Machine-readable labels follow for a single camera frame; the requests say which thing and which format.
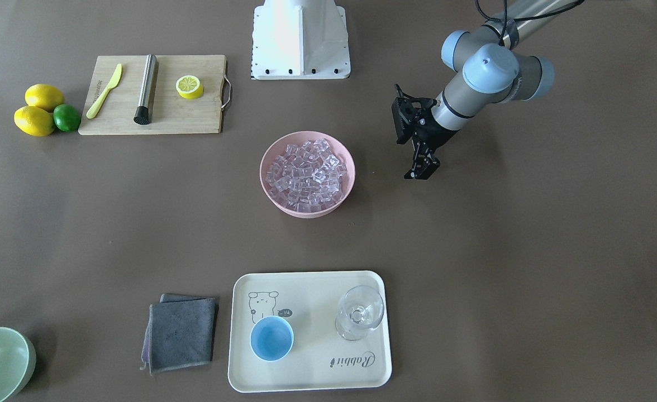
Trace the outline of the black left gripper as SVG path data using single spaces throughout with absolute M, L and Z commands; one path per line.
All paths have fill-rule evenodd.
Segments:
M 441 163 L 434 150 L 445 145 L 462 128 L 462 113 L 447 103 L 444 94 L 438 98 L 412 97 L 396 84 L 397 97 L 392 104 L 397 143 L 411 139 L 413 162 L 403 176 L 405 180 L 428 180 Z

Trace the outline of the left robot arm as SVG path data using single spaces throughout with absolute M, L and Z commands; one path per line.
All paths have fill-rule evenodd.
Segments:
M 407 180 L 426 180 L 439 167 L 436 150 L 488 104 L 529 101 L 554 84 L 554 66 L 543 57 L 515 53 L 528 38 L 579 1 L 517 1 L 486 16 L 474 31 L 452 32 L 441 48 L 441 60 L 455 77 L 437 97 L 413 97 L 397 87 L 392 104 L 397 144 L 413 146 Z

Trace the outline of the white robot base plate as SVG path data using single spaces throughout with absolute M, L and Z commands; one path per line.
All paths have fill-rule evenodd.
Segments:
M 254 80 L 351 75 L 346 11 L 334 1 L 265 1 L 254 8 L 252 41 Z

